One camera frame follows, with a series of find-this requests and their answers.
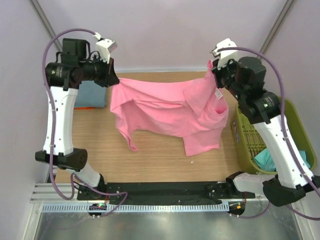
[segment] green basket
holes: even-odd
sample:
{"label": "green basket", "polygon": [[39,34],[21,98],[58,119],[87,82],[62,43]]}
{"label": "green basket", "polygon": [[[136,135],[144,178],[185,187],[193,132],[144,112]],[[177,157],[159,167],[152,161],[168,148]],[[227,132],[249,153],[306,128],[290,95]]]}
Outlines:
{"label": "green basket", "polygon": [[[316,165],[316,155],[297,111],[289,100],[285,100],[285,116],[292,138],[298,150],[305,151],[306,160],[312,170]],[[238,105],[235,106],[235,114],[232,121],[230,121],[230,125],[240,169],[249,174],[276,174],[277,172],[275,171],[260,169],[255,163],[254,157],[267,147],[254,126],[241,113]]]}

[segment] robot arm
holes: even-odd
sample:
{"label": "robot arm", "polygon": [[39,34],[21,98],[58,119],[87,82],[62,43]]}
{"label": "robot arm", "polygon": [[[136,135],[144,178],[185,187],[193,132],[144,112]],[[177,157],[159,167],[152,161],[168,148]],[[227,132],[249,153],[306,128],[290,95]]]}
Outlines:
{"label": "robot arm", "polygon": [[[64,38],[62,52],[57,52],[56,61],[48,63],[45,71],[56,107],[53,165],[75,173],[89,186],[106,192],[103,176],[87,162],[87,151],[74,148],[72,142],[73,112],[81,82],[94,81],[106,88],[120,82],[114,70],[114,60],[110,57],[110,53],[117,47],[116,42],[101,38],[99,33],[94,37],[98,40],[96,55],[90,52],[90,44],[86,40]],[[49,163],[52,137],[53,116],[49,97],[48,103],[45,143],[43,149],[35,153],[35,159],[44,163]]]}
{"label": "robot arm", "polygon": [[[263,88],[266,68],[258,58],[245,56],[239,59],[237,50],[219,51],[235,46],[227,38],[211,52],[215,57],[212,72],[216,77],[216,85],[226,88],[237,99],[239,109],[264,140],[274,160],[277,175],[241,173],[233,178],[233,184],[240,192],[265,195],[278,207],[296,202],[312,188],[299,171],[285,141],[281,128],[280,100]],[[317,182],[319,177],[313,175],[299,154],[286,118],[285,129],[305,175]]]}

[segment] wooden table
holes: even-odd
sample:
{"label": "wooden table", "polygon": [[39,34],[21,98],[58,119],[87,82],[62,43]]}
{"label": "wooden table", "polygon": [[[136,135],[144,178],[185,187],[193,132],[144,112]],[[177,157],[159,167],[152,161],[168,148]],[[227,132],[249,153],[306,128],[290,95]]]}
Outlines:
{"label": "wooden table", "polygon": [[[149,82],[183,82],[204,77],[205,72],[123,73],[121,78]],[[229,105],[229,120],[222,132],[220,149],[186,157],[182,138],[136,131],[132,139],[138,148],[133,152],[115,127],[115,116],[106,108],[75,110],[73,145],[88,151],[88,162],[106,182],[198,182],[223,181],[239,171],[230,118],[236,100],[223,90]],[[69,183],[70,174],[58,170],[57,183]]]}

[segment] folded blue towel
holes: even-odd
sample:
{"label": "folded blue towel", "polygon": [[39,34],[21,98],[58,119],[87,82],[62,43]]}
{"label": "folded blue towel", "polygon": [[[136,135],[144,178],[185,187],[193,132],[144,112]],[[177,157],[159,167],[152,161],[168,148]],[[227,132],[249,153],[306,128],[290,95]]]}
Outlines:
{"label": "folded blue towel", "polygon": [[[307,162],[307,156],[305,151],[299,151],[305,165],[310,168],[310,164]],[[274,163],[273,158],[270,155],[269,150],[266,148],[262,152],[260,152],[257,156],[254,157],[255,163],[259,166],[260,169],[265,170],[267,172],[275,172],[276,165]]]}
{"label": "folded blue towel", "polygon": [[74,107],[96,107],[106,106],[107,89],[95,84],[93,81],[83,81],[79,86]]}

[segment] metal floor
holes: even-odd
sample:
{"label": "metal floor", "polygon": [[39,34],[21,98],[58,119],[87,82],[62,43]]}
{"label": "metal floor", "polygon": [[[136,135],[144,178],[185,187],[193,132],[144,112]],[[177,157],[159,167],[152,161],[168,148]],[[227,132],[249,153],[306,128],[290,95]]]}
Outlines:
{"label": "metal floor", "polygon": [[[244,216],[256,215],[266,201],[248,201]],[[87,213],[42,213],[35,240],[302,240],[295,216],[272,206],[262,217],[236,219],[226,212],[115,213],[87,219]]]}

